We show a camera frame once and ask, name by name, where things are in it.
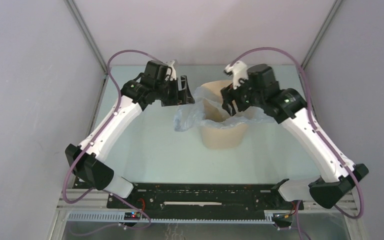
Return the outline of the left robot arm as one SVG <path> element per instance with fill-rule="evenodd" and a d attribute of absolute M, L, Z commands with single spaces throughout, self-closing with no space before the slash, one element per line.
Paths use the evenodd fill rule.
<path fill-rule="evenodd" d="M 177 60 L 166 63 L 159 60 L 147 62 L 144 72 L 127 81 L 119 96 L 101 123 L 78 145 L 69 144 L 65 149 L 72 173 L 89 186 L 119 196 L 125 208 L 138 202 L 134 185 L 105 164 L 117 139 L 129 124 L 149 105 L 159 101 L 162 107 L 194 104 L 186 75 L 177 75 Z"/>

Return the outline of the beige trash bin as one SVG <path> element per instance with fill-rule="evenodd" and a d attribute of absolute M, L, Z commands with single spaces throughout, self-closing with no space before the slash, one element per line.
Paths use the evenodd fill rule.
<path fill-rule="evenodd" d="M 222 108 L 216 107 L 216 104 L 222 102 L 220 90 L 231 83 L 230 80 L 217 80 L 201 85 L 208 94 L 202 100 L 204 124 L 199 127 L 199 130 L 204 146 L 211 150 L 231 149 L 239 146 L 249 128 L 248 124 L 238 122 L 229 126 L 226 121 L 232 118 L 227 117 Z"/>

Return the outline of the blue plastic trash bag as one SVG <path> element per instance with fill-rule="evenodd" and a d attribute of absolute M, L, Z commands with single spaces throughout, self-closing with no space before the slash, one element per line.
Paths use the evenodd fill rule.
<path fill-rule="evenodd" d="M 275 122 L 274 118 L 265 114 L 261 108 L 253 106 L 230 116 L 222 108 L 221 94 L 203 86 L 198 87 L 192 96 L 195 103 L 179 106 L 174 114 L 173 128 L 176 132 L 185 132 L 195 127 L 225 130 L 241 124 Z"/>

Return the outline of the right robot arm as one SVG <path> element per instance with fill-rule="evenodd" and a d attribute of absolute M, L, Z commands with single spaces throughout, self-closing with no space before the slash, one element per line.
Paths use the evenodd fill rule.
<path fill-rule="evenodd" d="M 364 164 L 355 164 L 323 136 L 321 127 L 310 120 L 307 102 L 297 90 L 281 89 L 271 66 L 248 67 L 238 60 L 228 64 L 224 73 L 232 76 L 232 83 L 220 91 L 222 108 L 230 116 L 250 107 L 262 109 L 298 140 L 319 170 L 315 178 L 287 178 L 275 185 L 270 196 L 275 208 L 284 209 L 292 201 L 313 200 L 331 209 L 369 173 Z"/>

